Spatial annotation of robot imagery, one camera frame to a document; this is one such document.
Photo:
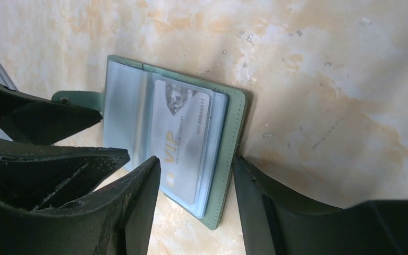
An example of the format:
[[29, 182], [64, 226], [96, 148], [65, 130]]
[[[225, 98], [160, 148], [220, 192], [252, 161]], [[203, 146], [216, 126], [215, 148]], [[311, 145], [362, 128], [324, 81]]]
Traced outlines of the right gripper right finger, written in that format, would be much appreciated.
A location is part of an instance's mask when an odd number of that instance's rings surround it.
[[408, 200], [330, 206], [240, 156], [234, 182], [247, 254], [408, 254]]

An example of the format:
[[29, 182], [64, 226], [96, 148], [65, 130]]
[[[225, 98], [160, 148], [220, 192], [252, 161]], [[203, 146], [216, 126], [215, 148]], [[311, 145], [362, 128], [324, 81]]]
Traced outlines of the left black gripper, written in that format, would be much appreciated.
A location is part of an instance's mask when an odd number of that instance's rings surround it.
[[58, 208], [92, 192], [129, 162], [125, 149], [39, 146], [53, 145], [101, 119], [97, 110], [0, 84], [0, 128], [13, 140], [0, 139], [0, 202], [29, 211]]

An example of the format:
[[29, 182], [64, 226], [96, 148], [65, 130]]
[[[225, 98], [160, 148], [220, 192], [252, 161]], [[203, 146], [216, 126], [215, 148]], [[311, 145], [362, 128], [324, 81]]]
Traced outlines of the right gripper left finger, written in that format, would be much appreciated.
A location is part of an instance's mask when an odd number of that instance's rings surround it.
[[59, 208], [26, 211], [0, 203], [0, 254], [146, 254], [160, 173], [152, 156]]

